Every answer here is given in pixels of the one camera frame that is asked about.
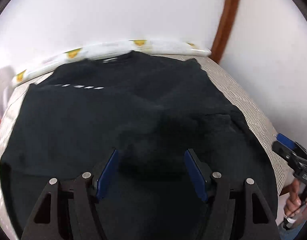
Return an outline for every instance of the white wall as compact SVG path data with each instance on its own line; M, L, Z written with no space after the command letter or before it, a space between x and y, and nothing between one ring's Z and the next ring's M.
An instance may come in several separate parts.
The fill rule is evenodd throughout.
M307 22L292 0L241 0L220 65L307 148Z
M212 46L224 0L11 0L0 16L0 67L104 41L175 39Z

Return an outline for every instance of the round metal bolt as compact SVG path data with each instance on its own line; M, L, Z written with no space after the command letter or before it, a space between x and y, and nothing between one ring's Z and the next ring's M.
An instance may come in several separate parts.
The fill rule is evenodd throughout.
M90 173L90 172L85 172L85 173L82 175L82 177L83 177L84 179L88 179L88 178L90 178L90 176L91 176L91 173Z
M246 179L246 182L247 182L248 184L250 184L250 185L252 185L252 184L255 183L255 181L254 181L253 179L251 179L251 178Z
M221 178L221 173L218 172L218 171L215 171L215 172L212 173L212 176L213 176L214 178L218 179L218 178Z
M52 178L52 179L49 180L49 183L50 183L51 185L54 185L54 184L57 183L57 179L56 179L56 178Z

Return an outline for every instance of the bed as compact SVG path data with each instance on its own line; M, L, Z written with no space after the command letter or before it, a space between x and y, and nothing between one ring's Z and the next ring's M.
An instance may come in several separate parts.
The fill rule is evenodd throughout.
M244 92L241 86L219 65L209 58L182 56L182 55L157 55L175 58L179 60L187 60L195 58L201 68L206 71L215 86L227 97L227 99L236 105L243 113L247 120L250 130L256 135L259 142L265 149L271 164L274 168L277 193L279 194L286 180L288 165L271 150L271 144L276 140L276 130L272 126L264 113L253 103L249 96ZM26 83L18 86L8 103L8 108L1 120L0 124L0 159L6 149L11 131L19 114L23 98L30 83L40 83L52 73L47 73L34 78ZM4 204L3 194L0 185L0 226L11 240L18 239L12 227L8 213Z

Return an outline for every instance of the black fabric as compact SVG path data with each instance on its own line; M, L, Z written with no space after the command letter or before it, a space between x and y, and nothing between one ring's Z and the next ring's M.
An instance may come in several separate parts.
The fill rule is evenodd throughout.
M207 210L186 172L188 148L232 180L253 178L276 217L274 171L242 112L196 60L131 52L62 65L29 86L0 162L18 234L50 178L91 171L112 147L119 171L97 207L110 240L196 238Z

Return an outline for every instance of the blue pad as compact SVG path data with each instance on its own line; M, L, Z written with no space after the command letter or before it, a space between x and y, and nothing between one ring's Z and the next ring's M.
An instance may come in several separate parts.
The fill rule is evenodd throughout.
M112 153L109 161L107 162L106 167L103 169L100 178L98 179L97 193L96 193L97 199L100 200L106 196L113 174L118 168L118 162L119 162L119 152L115 150Z
M185 152L184 159L190 180L195 187L197 196L201 198L202 201L206 202L208 200L208 194L206 192L204 177L188 150Z
M285 145L291 150L294 150L296 148L296 144L294 141L290 140L286 136L282 135L281 133L277 134L277 141Z

